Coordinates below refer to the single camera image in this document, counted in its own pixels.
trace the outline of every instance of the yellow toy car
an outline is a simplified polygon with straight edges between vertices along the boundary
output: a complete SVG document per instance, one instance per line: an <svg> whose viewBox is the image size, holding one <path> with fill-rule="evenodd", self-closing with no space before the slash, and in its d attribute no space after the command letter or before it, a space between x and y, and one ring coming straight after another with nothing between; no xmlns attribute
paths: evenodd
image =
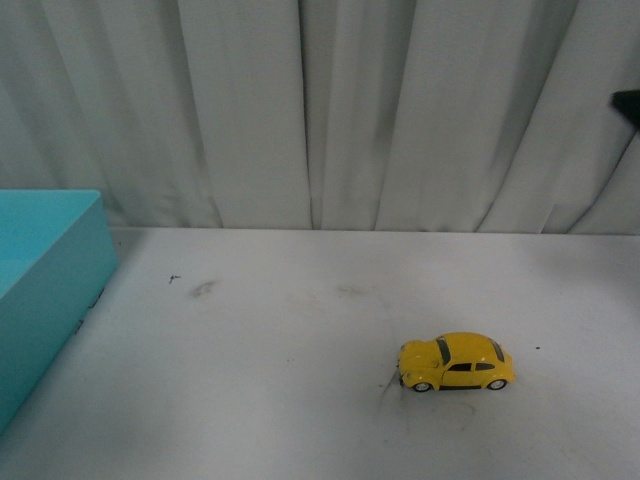
<svg viewBox="0 0 640 480"><path fill-rule="evenodd" d="M416 392L488 388L515 380L513 360L500 345L479 333L445 333L430 342L405 343L398 357L400 383Z"/></svg>

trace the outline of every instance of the black object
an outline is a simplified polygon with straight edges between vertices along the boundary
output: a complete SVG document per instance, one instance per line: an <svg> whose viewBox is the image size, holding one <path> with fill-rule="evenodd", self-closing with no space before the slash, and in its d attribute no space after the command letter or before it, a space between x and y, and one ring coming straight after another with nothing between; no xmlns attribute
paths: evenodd
<svg viewBox="0 0 640 480"><path fill-rule="evenodd" d="M640 129L640 90L614 93L611 96L611 105Z"/></svg>

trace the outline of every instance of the box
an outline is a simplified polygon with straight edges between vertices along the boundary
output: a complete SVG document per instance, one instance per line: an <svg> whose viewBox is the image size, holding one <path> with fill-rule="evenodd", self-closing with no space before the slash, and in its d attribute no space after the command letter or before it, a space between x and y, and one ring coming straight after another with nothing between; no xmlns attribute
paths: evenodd
<svg viewBox="0 0 640 480"><path fill-rule="evenodd" d="M0 432L116 264L99 192L0 190Z"/></svg>

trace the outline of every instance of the stain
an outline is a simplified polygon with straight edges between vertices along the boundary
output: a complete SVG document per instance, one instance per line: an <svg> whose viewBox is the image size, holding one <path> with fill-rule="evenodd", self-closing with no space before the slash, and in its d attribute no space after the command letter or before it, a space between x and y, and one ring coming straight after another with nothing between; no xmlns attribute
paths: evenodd
<svg viewBox="0 0 640 480"><path fill-rule="evenodd" d="M465 407L469 408L469 412L471 412L471 415L469 416L469 419L460 428L460 431L464 432L466 430L466 428L469 426L469 424L471 423L471 420L473 420L473 417L476 416L476 407L474 407L470 403L466 403L466 402L461 402L460 405L464 405Z"/></svg>
<svg viewBox="0 0 640 480"><path fill-rule="evenodd" d="M215 280L205 282L202 285L199 285L198 287L191 290L189 295L191 295L193 298L200 298L203 295L208 295L213 291L213 287L216 283L217 282Z"/></svg>
<svg viewBox="0 0 640 480"><path fill-rule="evenodd" d="M104 288L102 290L100 290L100 293L98 294L96 299L93 301L93 303L89 306L89 308L93 308L98 304L98 300L100 300L100 298L102 297L103 293L104 293Z"/></svg>
<svg viewBox="0 0 640 480"><path fill-rule="evenodd" d="M76 328L76 331L73 332L73 334L77 334L78 331L80 331L80 329L82 328L82 325L84 325L84 318L81 318L80 321L78 322L78 327Z"/></svg>
<svg viewBox="0 0 640 480"><path fill-rule="evenodd" d="M400 385L400 372L397 368L395 372L393 372L393 375L391 375L391 378L389 379L386 385L378 384L378 388L383 388L382 392L380 392L380 399L378 400L378 411L377 411L378 414L380 414L380 412L382 411L384 397L386 396L391 386L394 384Z"/></svg>
<svg viewBox="0 0 640 480"><path fill-rule="evenodd" d="M340 298L357 298L369 293L369 290L358 285L338 285L336 288Z"/></svg>

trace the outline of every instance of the white curtain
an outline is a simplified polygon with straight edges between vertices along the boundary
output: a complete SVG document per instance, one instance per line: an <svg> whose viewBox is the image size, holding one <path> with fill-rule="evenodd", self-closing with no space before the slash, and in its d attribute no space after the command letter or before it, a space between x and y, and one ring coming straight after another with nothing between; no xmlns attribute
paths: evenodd
<svg viewBox="0 0 640 480"><path fill-rule="evenodd" d="M0 2L0 188L113 225L640 233L640 0Z"/></svg>

